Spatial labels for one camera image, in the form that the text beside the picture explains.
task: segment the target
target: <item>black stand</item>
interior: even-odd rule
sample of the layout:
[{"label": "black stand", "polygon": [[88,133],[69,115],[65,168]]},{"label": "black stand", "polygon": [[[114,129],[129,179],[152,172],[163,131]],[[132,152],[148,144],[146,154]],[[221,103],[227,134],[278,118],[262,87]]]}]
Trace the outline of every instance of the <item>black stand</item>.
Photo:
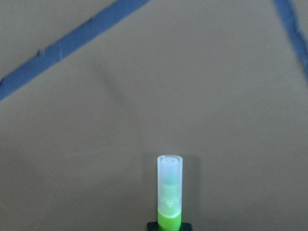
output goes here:
[{"label": "black stand", "polygon": [[[147,224],[147,231],[159,231],[157,222],[149,222]],[[193,231],[193,227],[190,223],[182,223],[179,231]]]}]

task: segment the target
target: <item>plastic tube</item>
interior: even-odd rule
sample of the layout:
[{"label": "plastic tube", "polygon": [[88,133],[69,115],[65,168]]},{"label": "plastic tube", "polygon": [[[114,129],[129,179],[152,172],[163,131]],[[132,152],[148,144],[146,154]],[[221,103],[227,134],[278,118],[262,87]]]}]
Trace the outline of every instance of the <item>plastic tube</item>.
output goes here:
[{"label": "plastic tube", "polygon": [[183,159],[161,155],[157,159],[158,224],[161,231],[179,231],[182,213]]}]

